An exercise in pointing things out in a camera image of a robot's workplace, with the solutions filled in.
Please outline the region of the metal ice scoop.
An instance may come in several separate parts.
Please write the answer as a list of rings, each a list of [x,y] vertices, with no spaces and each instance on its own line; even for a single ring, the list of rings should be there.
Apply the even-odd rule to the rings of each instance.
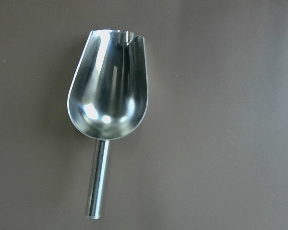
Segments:
[[[91,31],[67,98],[74,127],[96,140],[86,216],[101,216],[111,141],[131,134],[148,107],[145,38],[131,31]]]

